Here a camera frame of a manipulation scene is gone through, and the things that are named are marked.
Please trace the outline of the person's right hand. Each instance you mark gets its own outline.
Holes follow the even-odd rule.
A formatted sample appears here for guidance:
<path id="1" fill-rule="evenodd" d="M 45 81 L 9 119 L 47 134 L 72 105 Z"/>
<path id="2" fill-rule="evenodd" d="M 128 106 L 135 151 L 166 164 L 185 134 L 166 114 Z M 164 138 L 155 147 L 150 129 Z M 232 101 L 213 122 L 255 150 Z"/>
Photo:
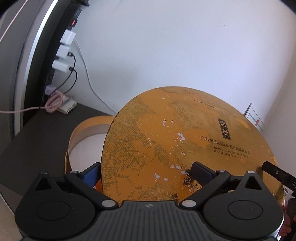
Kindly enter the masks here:
<path id="1" fill-rule="evenodd" d="M 292 220 L 295 222 L 295 218 L 296 216 L 293 217 L 293 219 L 291 219 L 289 216 L 288 216 L 288 203 L 286 203 L 284 206 L 282 206 L 282 209 L 284 211 L 284 214 L 285 214 L 285 217 L 284 217 L 284 222 L 280 228 L 280 231 L 279 231 L 279 235 L 281 237 L 286 237 L 291 231 L 291 222 Z"/>

